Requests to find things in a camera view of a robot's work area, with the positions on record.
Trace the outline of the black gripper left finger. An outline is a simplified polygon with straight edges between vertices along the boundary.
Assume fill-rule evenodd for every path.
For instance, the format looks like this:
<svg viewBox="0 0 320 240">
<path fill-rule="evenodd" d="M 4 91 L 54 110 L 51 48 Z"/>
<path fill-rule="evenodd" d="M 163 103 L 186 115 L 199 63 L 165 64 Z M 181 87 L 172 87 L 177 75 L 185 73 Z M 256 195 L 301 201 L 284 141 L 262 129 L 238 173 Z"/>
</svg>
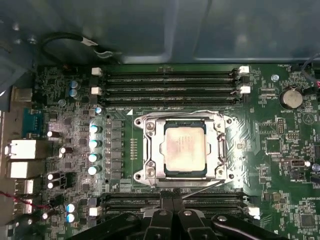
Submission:
<svg viewBox="0 0 320 240">
<path fill-rule="evenodd" d="M 160 193 L 160 207 L 144 212 L 142 218 L 122 213 L 71 236 L 70 240 L 170 240 L 173 225 L 173 192 Z"/>
</svg>

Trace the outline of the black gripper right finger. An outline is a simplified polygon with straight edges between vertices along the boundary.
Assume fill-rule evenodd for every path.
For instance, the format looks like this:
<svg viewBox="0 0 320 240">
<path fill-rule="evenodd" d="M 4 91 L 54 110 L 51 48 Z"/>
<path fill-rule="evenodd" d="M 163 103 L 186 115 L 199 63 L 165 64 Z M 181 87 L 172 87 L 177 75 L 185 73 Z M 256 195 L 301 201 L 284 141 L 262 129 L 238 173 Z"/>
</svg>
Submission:
<svg viewBox="0 0 320 240">
<path fill-rule="evenodd" d="M 211 219 L 202 212 L 186 209 L 179 191 L 172 193 L 173 209 L 181 226 L 183 239 L 188 240 L 283 240 L 284 237 L 249 221 L 219 213 Z"/>
</svg>

